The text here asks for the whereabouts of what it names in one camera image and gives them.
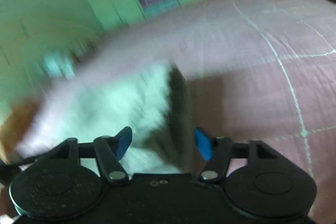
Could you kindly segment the grey-green pants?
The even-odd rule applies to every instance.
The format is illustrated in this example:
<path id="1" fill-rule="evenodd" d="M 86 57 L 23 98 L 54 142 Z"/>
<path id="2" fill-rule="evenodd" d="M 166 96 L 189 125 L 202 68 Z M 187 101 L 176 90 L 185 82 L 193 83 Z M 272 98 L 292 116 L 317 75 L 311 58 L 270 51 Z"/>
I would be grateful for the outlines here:
<path id="1" fill-rule="evenodd" d="M 128 174 L 189 173 L 194 168 L 193 119 L 187 83 L 168 61 L 101 84 L 74 78 L 45 99 L 17 151 L 29 157 L 67 138 L 89 143 L 124 127 L 132 141 L 121 164 Z"/>

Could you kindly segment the pink quilted bedsheet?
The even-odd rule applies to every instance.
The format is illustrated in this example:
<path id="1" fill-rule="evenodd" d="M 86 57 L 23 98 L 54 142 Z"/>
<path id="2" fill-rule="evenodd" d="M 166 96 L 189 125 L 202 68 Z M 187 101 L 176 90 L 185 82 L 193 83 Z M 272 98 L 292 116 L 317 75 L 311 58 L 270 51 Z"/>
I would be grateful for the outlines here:
<path id="1" fill-rule="evenodd" d="M 206 0 L 112 31 L 74 80 L 57 83 L 37 136 L 60 130 L 78 88 L 160 59 L 190 81 L 197 126 L 282 152 L 317 183 L 314 220 L 335 223 L 334 3 Z"/>

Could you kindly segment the white floral pillow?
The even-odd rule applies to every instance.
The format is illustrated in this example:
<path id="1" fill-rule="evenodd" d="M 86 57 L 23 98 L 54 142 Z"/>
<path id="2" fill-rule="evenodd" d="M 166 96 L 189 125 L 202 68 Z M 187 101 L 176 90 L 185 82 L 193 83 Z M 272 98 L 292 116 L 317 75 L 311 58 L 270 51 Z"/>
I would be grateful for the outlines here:
<path id="1" fill-rule="evenodd" d="M 54 50 L 47 52 L 39 63 L 42 73 L 49 79 L 75 77 L 78 57 L 71 50 Z"/>

